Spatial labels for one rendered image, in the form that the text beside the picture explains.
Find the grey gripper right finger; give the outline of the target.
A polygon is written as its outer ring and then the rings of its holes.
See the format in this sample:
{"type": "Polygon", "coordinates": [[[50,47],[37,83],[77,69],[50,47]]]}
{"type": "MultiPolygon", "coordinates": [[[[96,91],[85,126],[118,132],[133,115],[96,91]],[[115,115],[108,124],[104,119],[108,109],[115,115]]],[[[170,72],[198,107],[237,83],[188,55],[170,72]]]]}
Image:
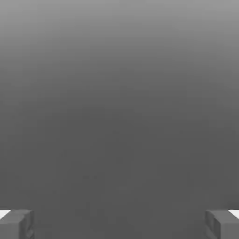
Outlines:
{"type": "Polygon", "coordinates": [[[207,210],[205,239],[239,239],[239,210],[207,210]]]}

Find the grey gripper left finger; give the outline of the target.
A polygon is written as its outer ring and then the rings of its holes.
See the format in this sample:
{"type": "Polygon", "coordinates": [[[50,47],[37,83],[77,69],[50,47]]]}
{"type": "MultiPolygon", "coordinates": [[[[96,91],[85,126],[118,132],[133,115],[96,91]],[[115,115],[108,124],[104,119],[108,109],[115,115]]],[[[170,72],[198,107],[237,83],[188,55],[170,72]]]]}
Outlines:
{"type": "Polygon", "coordinates": [[[35,239],[33,210],[0,210],[0,239],[35,239]]]}

